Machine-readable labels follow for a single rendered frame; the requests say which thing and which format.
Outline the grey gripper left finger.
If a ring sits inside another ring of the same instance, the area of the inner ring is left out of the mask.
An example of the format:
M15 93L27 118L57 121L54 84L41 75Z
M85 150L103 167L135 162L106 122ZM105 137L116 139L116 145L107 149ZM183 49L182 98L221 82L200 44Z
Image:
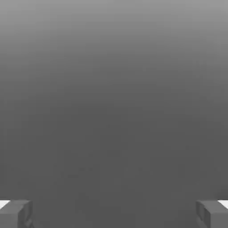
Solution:
M33 228L33 202L0 199L0 228Z

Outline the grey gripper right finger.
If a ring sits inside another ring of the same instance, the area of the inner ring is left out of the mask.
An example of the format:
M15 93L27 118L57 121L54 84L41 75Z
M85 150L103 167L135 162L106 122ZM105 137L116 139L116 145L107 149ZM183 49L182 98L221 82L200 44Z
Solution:
M228 228L228 200L197 200L195 210L199 228Z

